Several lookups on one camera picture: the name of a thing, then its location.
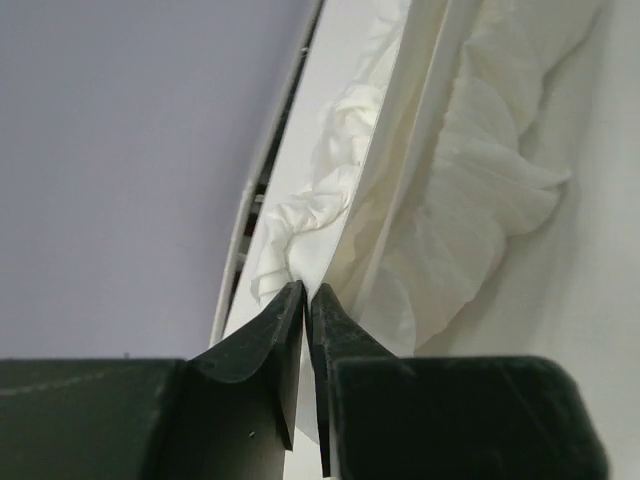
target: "crumpled fabric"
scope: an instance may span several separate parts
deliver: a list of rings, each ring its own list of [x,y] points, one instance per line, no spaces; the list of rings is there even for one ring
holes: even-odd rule
[[[571,173],[564,156],[550,150],[532,162],[521,155],[520,140],[538,115],[545,75],[587,35],[600,3],[482,3],[461,48],[432,167],[413,179],[394,219],[378,288],[360,319],[395,353],[412,353],[445,328],[496,268],[506,238],[537,229],[554,211]],[[402,21],[399,13],[394,26]],[[375,92],[384,89],[372,81],[367,90],[366,78],[375,72],[388,81],[384,68],[393,63],[380,59],[400,38],[394,26],[329,109],[308,189],[267,214],[268,240],[252,284],[261,304],[292,279],[291,239],[322,229],[353,201],[383,98]]]

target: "white fabric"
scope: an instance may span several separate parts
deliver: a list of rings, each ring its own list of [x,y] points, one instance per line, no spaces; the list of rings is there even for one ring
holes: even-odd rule
[[[419,167],[411,175],[402,208],[393,219],[375,294],[361,318],[397,353],[412,352],[416,344],[442,330],[494,270],[504,253],[505,238],[536,229],[553,212],[570,174],[564,147],[556,143],[543,158],[525,158],[520,141],[538,115],[545,75],[584,38],[599,4],[599,0],[482,3],[461,49],[433,158],[429,156],[433,150],[425,145],[423,163],[428,167],[432,161],[432,167]],[[377,55],[368,52],[369,63],[364,62],[357,82],[329,110],[328,125],[338,127],[327,129],[319,144],[315,161],[321,173],[302,194],[267,214],[268,240],[253,282],[262,303],[291,278],[319,285],[331,260],[326,256],[336,248],[341,263],[329,272],[330,283],[337,286],[341,299],[350,288],[359,288],[362,277],[354,271],[358,265],[369,265],[371,252],[358,251],[358,258],[345,263],[337,240],[323,245],[323,238],[340,238],[346,218],[342,223],[336,220],[349,208],[356,211],[348,215],[353,221],[367,213],[367,202],[356,201],[353,206],[354,195],[377,112],[384,108],[380,106],[384,87],[369,83],[366,75],[369,72],[378,81],[388,77],[384,68],[393,62],[380,59],[390,58],[389,52],[397,48],[399,33],[394,26],[402,18],[398,15],[389,24],[389,40],[378,39]],[[439,25],[426,26],[425,35],[429,27]],[[376,195],[385,184],[384,175],[379,175],[385,170],[379,168],[366,164],[363,176],[373,183],[372,189],[365,189],[367,195]],[[365,240],[376,235],[357,230]],[[318,248],[295,258],[292,240],[309,232],[315,234]],[[336,275],[339,270],[344,272],[342,279]]]

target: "gray wall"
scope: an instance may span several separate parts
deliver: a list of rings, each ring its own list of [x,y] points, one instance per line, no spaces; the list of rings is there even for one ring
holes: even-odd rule
[[[0,2],[0,357],[207,347],[314,3]]]

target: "gray surface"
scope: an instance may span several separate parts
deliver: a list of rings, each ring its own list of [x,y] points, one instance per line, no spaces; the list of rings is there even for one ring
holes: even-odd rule
[[[207,347],[314,4],[0,2],[0,357]]]

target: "white cloth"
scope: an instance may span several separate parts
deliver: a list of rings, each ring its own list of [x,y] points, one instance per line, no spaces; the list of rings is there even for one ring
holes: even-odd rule
[[[600,3],[482,3],[461,49],[432,158],[427,155],[433,150],[425,146],[424,163],[432,161],[431,168],[418,169],[411,179],[392,224],[375,294],[361,318],[396,353],[411,353],[441,331],[495,269],[505,238],[538,228],[553,212],[570,175],[564,146],[554,143],[543,158],[525,158],[520,141],[538,116],[545,75],[585,37]],[[267,213],[267,242],[253,282],[261,303],[292,278],[313,277],[319,284],[331,259],[308,255],[291,262],[292,241],[312,234],[321,244],[324,229],[349,208],[361,207],[353,205],[357,182],[404,17],[399,13],[388,22],[387,41],[376,39],[378,46],[368,49],[354,84],[329,109],[315,158],[317,175],[300,195]],[[374,180],[373,189],[374,173],[364,173]],[[333,255],[334,247],[322,254]],[[339,288],[338,295],[349,287],[354,285]]]

